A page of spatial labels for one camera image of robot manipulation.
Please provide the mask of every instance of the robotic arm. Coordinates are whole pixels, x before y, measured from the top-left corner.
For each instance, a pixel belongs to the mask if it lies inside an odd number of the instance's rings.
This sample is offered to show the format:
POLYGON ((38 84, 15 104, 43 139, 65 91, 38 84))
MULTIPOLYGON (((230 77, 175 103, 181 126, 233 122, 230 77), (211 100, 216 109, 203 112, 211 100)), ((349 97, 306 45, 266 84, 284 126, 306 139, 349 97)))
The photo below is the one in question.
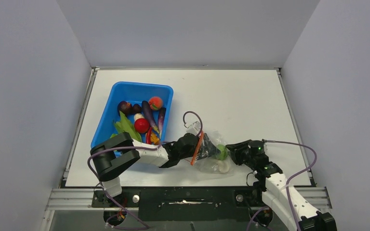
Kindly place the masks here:
MULTIPOLYGON (((181 159, 192 157, 198 139, 194 134, 187 133, 178 141, 155 146, 133 141, 128 133, 121 133, 95 146, 90 153, 104 190, 115 197, 122 192, 119 175, 131 165, 138 162, 160 168, 175 166, 181 159), (124 147, 120 157, 116 157, 112 150, 107 151, 119 147, 124 147)), ((299 217, 300 230, 337 230, 335 220, 330 213, 321 213, 309 204, 293 186, 286 185, 287 179, 283 171, 275 163, 269 161, 265 154, 265 141, 245 141, 226 147, 230 150, 235 164, 245 164, 254 170, 258 181, 253 186, 261 195, 262 202, 275 211, 290 231, 297 230, 297 225, 290 208, 287 187, 294 205, 294 212, 299 217)))

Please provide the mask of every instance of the gray floor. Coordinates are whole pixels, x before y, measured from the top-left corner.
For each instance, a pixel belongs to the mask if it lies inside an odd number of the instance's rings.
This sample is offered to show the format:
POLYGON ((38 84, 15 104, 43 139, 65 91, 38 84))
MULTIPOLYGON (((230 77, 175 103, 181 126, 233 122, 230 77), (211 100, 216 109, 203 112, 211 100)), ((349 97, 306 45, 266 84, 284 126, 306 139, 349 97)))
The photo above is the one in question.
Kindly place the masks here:
MULTIPOLYGON (((149 231, 192 231, 190 221, 159 221, 147 222, 152 228, 149 231)), ((195 231, 245 231, 247 222, 235 222, 233 220, 218 221, 195 221, 195 231)), ((57 211, 53 218, 51 231, 104 231, 102 211, 57 211)), ((128 217, 123 227, 140 227, 139 223, 128 217)), ((284 224, 275 217, 270 224, 273 231, 288 231, 284 224)), ((262 227, 251 227, 252 231, 267 230, 262 227)))

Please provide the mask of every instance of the red chili pepper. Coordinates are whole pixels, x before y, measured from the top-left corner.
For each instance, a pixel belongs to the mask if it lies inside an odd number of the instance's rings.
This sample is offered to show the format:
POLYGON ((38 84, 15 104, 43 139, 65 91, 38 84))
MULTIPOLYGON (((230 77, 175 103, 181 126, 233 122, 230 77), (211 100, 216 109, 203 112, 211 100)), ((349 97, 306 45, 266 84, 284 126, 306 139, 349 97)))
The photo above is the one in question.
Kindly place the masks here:
POLYGON ((145 136, 145 142, 147 144, 151 144, 151 133, 152 133, 152 128, 149 128, 146 136, 145 136))

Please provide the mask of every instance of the white wall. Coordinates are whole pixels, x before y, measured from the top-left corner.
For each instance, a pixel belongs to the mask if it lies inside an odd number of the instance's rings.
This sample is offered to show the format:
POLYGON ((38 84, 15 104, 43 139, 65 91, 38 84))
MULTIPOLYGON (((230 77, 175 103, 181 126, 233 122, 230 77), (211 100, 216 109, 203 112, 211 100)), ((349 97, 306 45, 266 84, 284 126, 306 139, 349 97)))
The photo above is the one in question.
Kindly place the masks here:
POLYGON ((370 230, 370 1, 322 0, 282 75, 339 230, 370 230))
POLYGON ((319 0, 57 0, 92 66, 281 67, 319 0))
POLYGON ((0 231, 38 230, 89 76, 55 0, 0 1, 0 231))

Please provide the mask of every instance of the bolt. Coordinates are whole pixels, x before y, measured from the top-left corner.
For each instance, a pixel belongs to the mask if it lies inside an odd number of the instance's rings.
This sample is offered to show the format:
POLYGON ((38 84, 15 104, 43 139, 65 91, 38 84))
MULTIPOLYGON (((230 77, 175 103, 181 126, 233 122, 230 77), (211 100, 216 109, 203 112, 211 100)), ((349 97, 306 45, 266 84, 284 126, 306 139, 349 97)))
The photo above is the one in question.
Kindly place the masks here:
POLYGON ((238 195, 236 196, 236 200, 237 200, 238 202, 242 202, 242 201, 243 201, 243 195, 238 194, 238 195))
POLYGON ((134 203, 138 203, 140 201, 140 196, 138 196, 138 195, 134 195, 133 197, 132 197, 132 202, 134 202, 134 203))

